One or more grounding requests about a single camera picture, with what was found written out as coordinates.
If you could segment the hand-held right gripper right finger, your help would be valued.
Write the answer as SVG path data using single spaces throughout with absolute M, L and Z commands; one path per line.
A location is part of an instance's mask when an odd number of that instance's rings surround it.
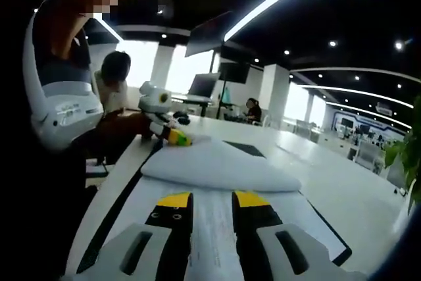
M 301 192 L 232 194 L 245 280 L 366 280 L 343 270 L 352 250 Z

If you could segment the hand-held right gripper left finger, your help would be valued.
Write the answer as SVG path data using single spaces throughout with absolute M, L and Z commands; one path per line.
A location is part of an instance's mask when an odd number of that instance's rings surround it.
M 76 273 L 62 280 L 184 280 L 191 253 L 192 193 L 158 200 L 143 224 L 133 223 L 107 240 L 116 217 L 113 207 Z

